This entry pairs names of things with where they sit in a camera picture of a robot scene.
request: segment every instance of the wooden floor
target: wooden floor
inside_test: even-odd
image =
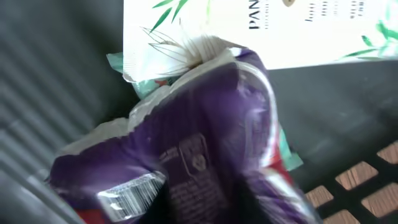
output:
[[[391,164],[398,164],[398,141],[389,147],[381,150],[378,156],[390,162]],[[346,190],[350,190],[359,184],[367,181],[371,177],[377,175],[377,170],[365,162],[360,162],[346,172],[336,177]],[[315,208],[333,199],[324,186],[319,186],[316,189],[307,193],[307,198]],[[383,217],[393,210],[398,210],[398,184],[390,184],[375,194],[372,194],[362,200],[362,205],[373,213],[376,217]],[[327,224],[356,224],[359,223],[347,210],[342,210],[331,217],[324,220]]]

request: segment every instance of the rectangular hole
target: rectangular hole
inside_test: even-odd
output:
[[[347,210],[342,210],[329,218],[324,219],[324,224],[359,224],[359,221]]]
[[[362,205],[380,218],[398,210],[398,184],[389,184],[362,200]]]
[[[333,199],[332,194],[324,186],[319,186],[311,190],[306,193],[305,196],[307,196],[307,199],[311,202],[314,208],[317,208]]]
[[[398,141],[379,151],[377,155],[391,164],[398,164]]]
[[[346,190],[351,190],[377,174],[378,172],[375,168],[365,162],[360,162],[337,176],[336,181]]]

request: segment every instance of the black plastic grid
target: black plastic grid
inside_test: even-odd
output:
[[[398,165],[390,164],[377,154],[373,154],[364,160],[378,171],[378,174],[353,189],[346,190],[335,178],[328,179],[322,185],[333,195],[333,199],[317,208],[322,219],[326,219],[341,210],[347,210],[361,224],[363,223],[398,223],[398,210],[375,217],[361,201],[367,196],[377,192],[383,187],[398,183]]]

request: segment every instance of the white barcode label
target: white barcode label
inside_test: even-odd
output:
[[[112,222],[120,222],[146,213],[165,182],[159,172],[145,174],[97,194]]]

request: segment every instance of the purple plastic bag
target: purple plastic bag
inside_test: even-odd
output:
[[[179,223],[236,223],[231,198],[244,181],[272,223],[315,223],[271,166],[279,124],[265,73],[254,52],[226,50],[144,99],[129,121],[102,124],[69,146],[48,183],[107,223],[137,222],[165,183]]]

